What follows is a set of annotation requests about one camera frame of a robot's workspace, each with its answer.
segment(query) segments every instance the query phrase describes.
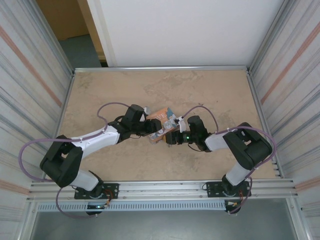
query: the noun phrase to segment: corrugated metal wall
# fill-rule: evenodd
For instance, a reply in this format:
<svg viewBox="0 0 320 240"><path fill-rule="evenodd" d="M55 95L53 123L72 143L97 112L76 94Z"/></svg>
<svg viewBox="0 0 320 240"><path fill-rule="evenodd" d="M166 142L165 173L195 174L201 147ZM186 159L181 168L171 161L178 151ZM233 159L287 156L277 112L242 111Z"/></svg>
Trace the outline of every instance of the corrugated metal wall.
<svg viewBox="0 0 320 240"><path fill-rule="evenodd" d="M0 1L0 239L21 220L31 180L19 168L21 146L54 137L72 71L33 1ZM34 144L23 159L33 175L48 144Z"/></svg>
<svg viewBox="0 0 320 240"><path fill-rule="evenodd" d="M283 174L320 238L320 1L297 0L252 68Z"/></svg>

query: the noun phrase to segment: black mounting plate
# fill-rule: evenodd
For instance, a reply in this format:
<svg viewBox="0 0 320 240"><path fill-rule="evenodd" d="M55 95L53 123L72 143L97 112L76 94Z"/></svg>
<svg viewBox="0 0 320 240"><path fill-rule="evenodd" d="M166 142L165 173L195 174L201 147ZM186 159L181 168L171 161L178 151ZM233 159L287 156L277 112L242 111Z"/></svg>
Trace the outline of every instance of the black mounting plate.
<svg viewBox="0 0 320 240"><path fill-rule="evenodd" d="M234 192L232 195L227 195L224 192L224 189L222 187L222 181L208 181L205 183L206 185L206 193L208 195L208 198L224 198L224 197L231 197L231 198L239 198L240 197L240 190L242 191L243 197L246 197L249 192L249 182L244 181L240 187Z"/></svg>
<svg viewBox="0 0 320 240"><path fill-rule="evenodd" d="M103 183L103 188L108 189L112 192L112 199L118 198L119 193L119 184L118 183ZM74 199L109 199L110 197L106 195L105 192L102 191L101 195L99 197L91 197L88 194L88 191L84 190L83 188L77 187L76 191L74 193Z"/></svg>

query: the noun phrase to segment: white panel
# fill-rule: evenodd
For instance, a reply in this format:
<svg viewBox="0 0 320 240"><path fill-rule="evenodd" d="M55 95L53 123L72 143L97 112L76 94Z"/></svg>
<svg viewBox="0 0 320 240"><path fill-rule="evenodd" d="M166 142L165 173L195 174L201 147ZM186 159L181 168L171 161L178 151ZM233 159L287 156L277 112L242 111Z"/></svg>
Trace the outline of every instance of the white panel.
<svg viewBox="0 0 320 240"><path fill-rule="evenodd" d="M88 0L111 67L249 65L283 0Z"/></svg>

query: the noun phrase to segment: gray floor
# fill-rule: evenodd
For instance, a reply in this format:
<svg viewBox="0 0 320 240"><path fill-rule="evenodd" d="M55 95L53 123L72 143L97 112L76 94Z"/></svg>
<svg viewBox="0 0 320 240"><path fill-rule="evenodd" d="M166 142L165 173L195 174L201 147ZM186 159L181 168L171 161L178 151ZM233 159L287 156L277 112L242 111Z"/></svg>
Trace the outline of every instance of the gray floor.
<svg viewBox="0 0 320 240"><path fill-rule="evenodd" d="M59 43L73 68L101 68L90 35L60 40Z"/></svg>
<svg viewBox="0 0 320 240"><path fill-rule="evenodd" d="M38 213L34 240L296 240L285 199L248 200L238 216L224 211L103 212L71 219Z"/></svg>

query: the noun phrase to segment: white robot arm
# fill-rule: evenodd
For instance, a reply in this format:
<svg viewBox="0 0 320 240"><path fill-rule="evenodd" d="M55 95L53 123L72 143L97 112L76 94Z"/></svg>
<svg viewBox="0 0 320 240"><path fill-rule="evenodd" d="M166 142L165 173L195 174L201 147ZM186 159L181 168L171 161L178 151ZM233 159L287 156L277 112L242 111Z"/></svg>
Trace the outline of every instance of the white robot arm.
<svg viewBox="0 0 320 240"><path fill-rule="evenodd" d="M255 166L264 161L273 149L271 145L255 130L247 129L251 126L244 122L237 128L224 133L209 133L199 116L189 117L190 131L169 132L165 141L169 145L196 144L199 152L213 152L218 149L230 149L236 163L223 176L222 189L226 196L234 196L245 183L247 176Z"/></svg>
<svg viewBox="0 0 320 240"><path fill-rule="evenodd" d="M101 148L121 143L132 134L144 137L162 129L158 119L146 119L147 111L133 104L125 115L109 122L107 128L70 138L78 141L54 142L40 168L61 188L71 185L86 190L93 198L99 196L103 182L93 172L81 170L81 160ZM64 135L57 138L68 139Z"/></svg>

